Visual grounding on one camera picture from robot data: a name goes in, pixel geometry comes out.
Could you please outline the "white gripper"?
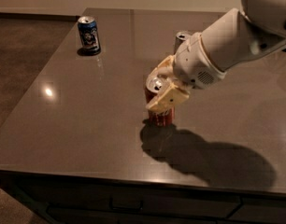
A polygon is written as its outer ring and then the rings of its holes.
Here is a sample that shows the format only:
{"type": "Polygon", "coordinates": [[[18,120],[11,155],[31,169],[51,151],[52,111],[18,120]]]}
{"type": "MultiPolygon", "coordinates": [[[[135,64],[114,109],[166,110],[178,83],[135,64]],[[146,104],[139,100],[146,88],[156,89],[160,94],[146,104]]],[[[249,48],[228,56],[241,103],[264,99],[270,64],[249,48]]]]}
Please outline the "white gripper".
{"type": "MultiPolygon", "coordinates": [[[[226,75],[207,56],[200,33],[195,33],[185,40],[174,56],[164,58],[151,71],[149,77],[173,77],[174,74],[195,89],[206,89],[223,80],[226,75]]],[[[189,97],[190,92],[179,82],[165,81],[159,92],[146,104],[146,108],[161,114],[187,101],[189,97]]]]}

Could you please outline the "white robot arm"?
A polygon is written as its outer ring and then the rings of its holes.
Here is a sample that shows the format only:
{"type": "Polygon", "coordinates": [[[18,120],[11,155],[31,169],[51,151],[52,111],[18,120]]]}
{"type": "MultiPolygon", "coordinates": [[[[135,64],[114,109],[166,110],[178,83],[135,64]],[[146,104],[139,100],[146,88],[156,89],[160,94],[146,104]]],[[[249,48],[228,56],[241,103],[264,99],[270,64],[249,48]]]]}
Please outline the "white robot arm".
{"type": "Polygon", "coordinates": [[[191,89],[205,89],[225,78],[233,66],[286,48],[286,0],[241,0],[201,33],[183,41],[146,82],[158,84],[146,105],[161,114],[186,101],[191,89]]]}

